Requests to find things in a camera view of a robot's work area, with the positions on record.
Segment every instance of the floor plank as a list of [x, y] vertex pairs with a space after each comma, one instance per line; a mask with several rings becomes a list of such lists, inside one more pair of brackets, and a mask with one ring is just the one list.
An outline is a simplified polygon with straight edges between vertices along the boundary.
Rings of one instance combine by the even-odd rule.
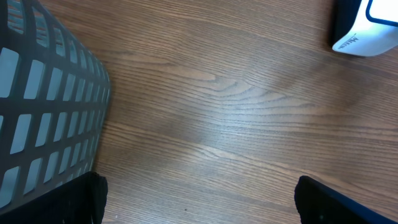
[[107, 223], [299, 223], [309, 175], [398, 220], [398, 50], [327, 46], [332, 0], [41, 0], [113, 85]]

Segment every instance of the white device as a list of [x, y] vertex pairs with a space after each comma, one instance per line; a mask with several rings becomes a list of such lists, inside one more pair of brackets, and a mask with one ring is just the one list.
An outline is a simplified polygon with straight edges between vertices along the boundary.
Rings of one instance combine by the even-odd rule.
[[370, 57], [398, 45], [398, 0], [338, 0], [334, 33], [336, 52]]

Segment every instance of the wooden floor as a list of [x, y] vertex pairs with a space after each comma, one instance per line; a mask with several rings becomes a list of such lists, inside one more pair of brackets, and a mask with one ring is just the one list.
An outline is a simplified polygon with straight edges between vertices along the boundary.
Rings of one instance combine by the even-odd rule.
[[332, 0], [41, 0], [113, 86], [107, 223], [300, 223], [309, 175], [398, 221], [398, 50], [327, 45]]

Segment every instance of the logo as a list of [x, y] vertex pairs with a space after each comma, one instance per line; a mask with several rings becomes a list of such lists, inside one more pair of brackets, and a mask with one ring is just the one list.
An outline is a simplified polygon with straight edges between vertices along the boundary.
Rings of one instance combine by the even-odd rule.
[[339, 47], [339, 49], [343, 49], [343, 48], [349, 46], [350, 44], [352, 44], [352, 43], [358, 41], [359, 39], [356, 38], [355, 35], [356, 35], [356, 34], [354, 34], [354, 36], [352, 36], [352, 38], [350, 38], [350, 39], [348, 39], [346, 42], [344, 42], [344, 43]]

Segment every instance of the gray plastic basket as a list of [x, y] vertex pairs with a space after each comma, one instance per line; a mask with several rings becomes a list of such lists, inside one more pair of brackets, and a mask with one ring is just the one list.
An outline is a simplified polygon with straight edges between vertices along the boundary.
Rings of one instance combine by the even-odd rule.
[[91, 170], [103, 64], [36, 0], [0, 1], [0, 213]]

